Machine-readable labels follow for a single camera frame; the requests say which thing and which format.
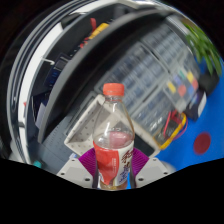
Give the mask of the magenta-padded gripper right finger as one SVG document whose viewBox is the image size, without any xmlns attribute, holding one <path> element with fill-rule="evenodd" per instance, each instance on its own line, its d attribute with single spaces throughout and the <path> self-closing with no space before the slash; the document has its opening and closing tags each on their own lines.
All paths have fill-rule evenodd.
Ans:
<svg viewBox="0 0 224 224">
<path fill-rule="evenodd" d="M 155 157 L 148 157 L 140 150 L 133 149 L 130 171 L 130 185 L 140 188 L 171 173 L 171 165 Z"/>
</svg>

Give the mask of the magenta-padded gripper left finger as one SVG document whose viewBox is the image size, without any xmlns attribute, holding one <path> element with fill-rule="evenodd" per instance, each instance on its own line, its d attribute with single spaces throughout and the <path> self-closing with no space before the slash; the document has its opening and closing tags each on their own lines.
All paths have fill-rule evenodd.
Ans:
<svg viewBox="0 0 224 224">
<path fill-rule="evenodd" d="M 80 158 L 71 158 L 57 175 L 84 188 L 97 187 L 97 161 L 95 150 L 91 148 Z"/>
</svg>

